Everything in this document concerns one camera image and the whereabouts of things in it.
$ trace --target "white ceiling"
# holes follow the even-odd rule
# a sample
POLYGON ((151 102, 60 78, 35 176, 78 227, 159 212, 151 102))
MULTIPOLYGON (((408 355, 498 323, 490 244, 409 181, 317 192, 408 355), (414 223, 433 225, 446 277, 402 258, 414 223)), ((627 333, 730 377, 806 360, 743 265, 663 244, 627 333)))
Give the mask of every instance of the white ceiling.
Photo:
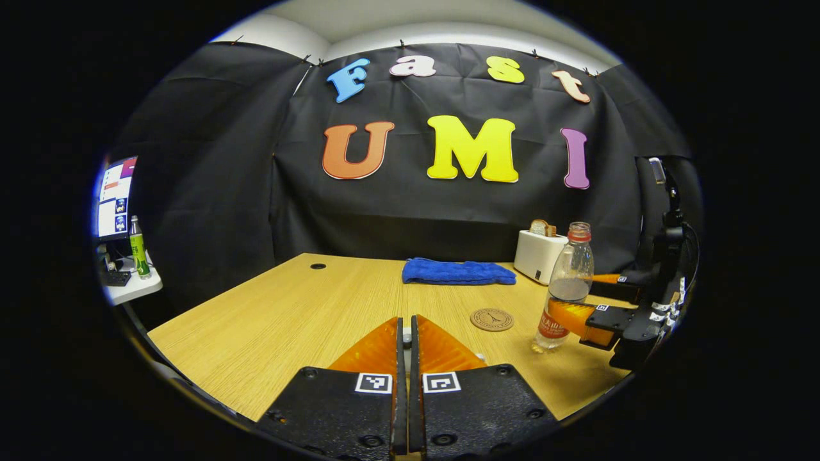
POLYGON ((289 0, 260 12, 303 25, 330 43, 397 25, 470 22, 520 30, 565 43, 611 65, 618 62, 572 27, 517 0, 289 0))

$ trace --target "blue letter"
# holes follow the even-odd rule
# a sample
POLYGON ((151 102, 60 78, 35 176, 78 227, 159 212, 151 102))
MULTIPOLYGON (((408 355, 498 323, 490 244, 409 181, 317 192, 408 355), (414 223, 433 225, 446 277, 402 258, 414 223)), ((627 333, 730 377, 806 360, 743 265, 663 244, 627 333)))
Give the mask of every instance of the blue letter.
POLYGON ((356 83, 356 80, 364 80, 367 77, 367 72, 362 69, 362 66, 368 64, 370 60, 363 57, 327 77, 327 81, 333 82, 336 85, 336 91, 339 92, 336 98, 337 103, 341 103, 364 89, 364 83, 356 83))

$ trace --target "red label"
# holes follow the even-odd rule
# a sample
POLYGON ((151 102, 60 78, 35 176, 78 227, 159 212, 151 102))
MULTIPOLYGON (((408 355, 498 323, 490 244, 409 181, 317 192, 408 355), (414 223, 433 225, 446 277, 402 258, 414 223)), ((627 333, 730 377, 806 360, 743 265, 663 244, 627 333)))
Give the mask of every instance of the red label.
POLYGON ((538 322, 538 332, 544 338, 563 338, 569 335, 569 330, 550 317, 546 310, 541 314, 541 321, 538 322))

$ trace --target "glass bottle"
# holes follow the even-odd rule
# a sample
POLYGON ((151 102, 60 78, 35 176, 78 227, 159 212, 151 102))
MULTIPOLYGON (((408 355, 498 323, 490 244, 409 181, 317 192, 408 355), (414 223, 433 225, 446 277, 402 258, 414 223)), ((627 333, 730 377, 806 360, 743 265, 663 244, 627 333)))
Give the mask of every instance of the glass bottle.
POLYGON ((145 257, 145 244, 143 242, 143 231, 139 228, 136 215, 131 217, 131 253, 134 255, 134 265, 137 267, 139 278, 147 279, 151 277, 151 268, 148 267, 148 259, 145 257))
POLYGON ((532 341, 532 349, 538 353, 559 347, 569 336, 569 330, 549 315, 549 298, 582 303, 592 286, 595 261, 590 248, 590 225, 585 222, 573 222, 569 225, 567 239, 569 241, 558 255, 549 278, 549 292, 544 302, 544 311, 541 313, 538 331, 535 332, 532 341))

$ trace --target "table surface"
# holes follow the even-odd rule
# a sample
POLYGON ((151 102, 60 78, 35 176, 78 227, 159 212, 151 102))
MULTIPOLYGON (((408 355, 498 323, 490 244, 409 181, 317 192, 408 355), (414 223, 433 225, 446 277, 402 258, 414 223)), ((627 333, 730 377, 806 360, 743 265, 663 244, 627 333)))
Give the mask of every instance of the table surface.
MULTIPOLYGON (((511 262, 500 265, 513 269, 511 262)), ((421 314, 488 365, 512 364, 558 419, 591 403, 629 372, 608 365, 612 351, 570 334, 546 354, 530 349, 547 287, 520 272, 515 285, 404 284, 404 261, 304 253, 171 319, 148 333, 191 381, 258 420, 301 367, 329 367, 392 317, 421 314), (326 265, 311 269, 314 263, 326 265), (501 308, 506 331, 483 331, 469 316, 501 308)), ((590 295, 590 304, 635 307, 590 295)))
MULTIPOLYGON (((145 258, 148 260, 148 263, 151 263, 151 256, 148 255, 148 252, 145 252, 145 258)), ((128 283, 125 284, 125 286, 105 285, 106 293, 108 293, 108 298, 113 305, 123 304, 162 289, 162 278, 160 278, 159 272, 157 272, 157 269, 152 263, 151 277, 143 280, 139 278, 134 259, 121 258, 121 261, 122 269, 120 269, 120 271, 131 272, 131 278, 128 279, 128 283)))

